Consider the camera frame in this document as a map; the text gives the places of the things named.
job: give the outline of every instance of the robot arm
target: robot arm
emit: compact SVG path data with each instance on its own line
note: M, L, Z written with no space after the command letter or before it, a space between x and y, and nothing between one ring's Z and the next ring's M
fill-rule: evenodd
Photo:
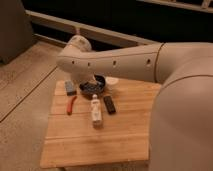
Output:
M151 113L149 171L213 170L212 43L90 51L85 38L74 36L58 66L70 73L163 84Z
M152 44L91 52L82 36L74 36L58 58L58 66L69 73L98 74L134 80L164 83L183 63L209 56L210 43Z

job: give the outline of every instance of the floor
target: floor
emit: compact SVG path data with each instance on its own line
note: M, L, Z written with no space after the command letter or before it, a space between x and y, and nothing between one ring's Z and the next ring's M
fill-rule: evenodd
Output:
M69 79L56 67L60 50L38 42L9 65L0 65L0 171L43 171L39 162L53 90L57 80ZM67 170L147 171L147 166L133 162Z

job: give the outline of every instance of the wood grain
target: wood grain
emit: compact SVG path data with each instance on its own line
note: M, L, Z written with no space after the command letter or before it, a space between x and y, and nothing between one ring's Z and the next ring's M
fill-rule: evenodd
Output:
M108 115L101 98L104 126L92 126L90 100L81 95L73 114L66 114L69 97L58 81L43 153L42 168L148 160L149 116L160 85L120 79L110 94L117 113Z

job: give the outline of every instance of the metal railing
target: metal railing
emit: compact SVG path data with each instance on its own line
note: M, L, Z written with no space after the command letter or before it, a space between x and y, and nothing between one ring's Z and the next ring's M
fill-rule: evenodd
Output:
M167 5L171 7L183 8L206 13L213 13L213 8L210 7L210 4L211 2L213 2L213 0L203 0L203 2L200 5L193 3L179 2L178 0L137 0L137 1L154 3L159 5Z
M138 45L147 45L157 43L149 39L119 33L87 24L82 24L34 11L26 10L27 15L32 23L55 30L63 31L65 33L80 34L86 38L93 39L99 42L111 44L118 47L133 47ZM56 41L43 35L36 34L39 40L54 43L58 46L64 47L65 44L61 41Z

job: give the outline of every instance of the bottle cap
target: bottle cap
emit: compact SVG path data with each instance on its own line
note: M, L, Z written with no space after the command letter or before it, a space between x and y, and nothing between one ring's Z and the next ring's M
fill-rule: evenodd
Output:
M93 99L97 99L97 98L98 98L97 94L93 94L93 95L92 95L92 98L93 98Z

